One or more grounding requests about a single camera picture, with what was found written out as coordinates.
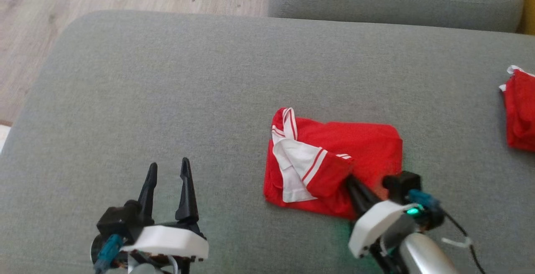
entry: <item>green led light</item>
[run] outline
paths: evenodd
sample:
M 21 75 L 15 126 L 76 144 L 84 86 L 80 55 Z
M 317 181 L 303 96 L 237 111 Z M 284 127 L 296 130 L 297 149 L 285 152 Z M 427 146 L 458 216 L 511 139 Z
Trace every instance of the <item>green led light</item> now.
M 420 213 L 420 209 L 418 208 L 411 208 L 407 211 L 407 215 L 417 215 Z

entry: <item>yellow object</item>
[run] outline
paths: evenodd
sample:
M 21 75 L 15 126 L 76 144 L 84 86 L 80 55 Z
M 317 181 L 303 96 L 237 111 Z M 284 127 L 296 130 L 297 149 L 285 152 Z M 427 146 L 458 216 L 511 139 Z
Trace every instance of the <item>yellow object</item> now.
M 535 0 L 524 0 L 524 13 L 518 32 L 535 35 Z

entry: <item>folded red shirt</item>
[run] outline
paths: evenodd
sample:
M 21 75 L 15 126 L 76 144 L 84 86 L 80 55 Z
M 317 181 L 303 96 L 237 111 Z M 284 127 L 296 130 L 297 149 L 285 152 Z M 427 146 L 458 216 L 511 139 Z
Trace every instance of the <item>folded red shirt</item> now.
M 382 178 L 401 172 L 403 141 L 390 125 L 323 124 L 281 108 L 271 135 L 264 195 L 282 207 L 355 219 L 344 187 L 348 175 L 385 198 Z
M 535 152 L 535 76 L 513 65 L 507 71 L 512 76 L 500 86 L 506 107 L 507 143 Z

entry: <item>wooden floor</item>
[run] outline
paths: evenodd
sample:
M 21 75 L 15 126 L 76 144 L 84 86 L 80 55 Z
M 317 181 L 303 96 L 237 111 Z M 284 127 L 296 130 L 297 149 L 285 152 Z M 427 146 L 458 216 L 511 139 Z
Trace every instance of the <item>wooden floor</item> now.
M 267 0 L 0 0 L 0 120 L 14 122 L 61 31 L 97 10 L 265 16 Z

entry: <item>silver metal cylinder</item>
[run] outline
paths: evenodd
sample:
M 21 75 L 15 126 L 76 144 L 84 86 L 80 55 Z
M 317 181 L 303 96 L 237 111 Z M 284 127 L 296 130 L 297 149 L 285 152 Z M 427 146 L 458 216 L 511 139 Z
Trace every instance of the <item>silver metal cylinder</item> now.
M 401 242 L 400 255 L 410 274 L 459 274 L 451 260 L 425 234 L 407 236 Z

